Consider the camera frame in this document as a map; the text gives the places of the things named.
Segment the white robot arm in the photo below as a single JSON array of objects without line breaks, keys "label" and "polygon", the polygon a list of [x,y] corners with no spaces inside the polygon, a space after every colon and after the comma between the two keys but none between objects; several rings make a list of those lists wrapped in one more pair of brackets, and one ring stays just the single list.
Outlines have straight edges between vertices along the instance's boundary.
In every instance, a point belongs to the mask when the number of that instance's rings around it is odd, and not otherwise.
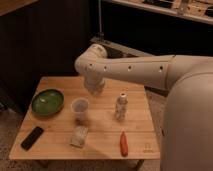
[{"label": "white robot arm", "polygon": [[106,78],[168,92],[160,171],[213,171],[213,57],[163,55],[110,59],[100,44],[75,60],[90,93]]}]

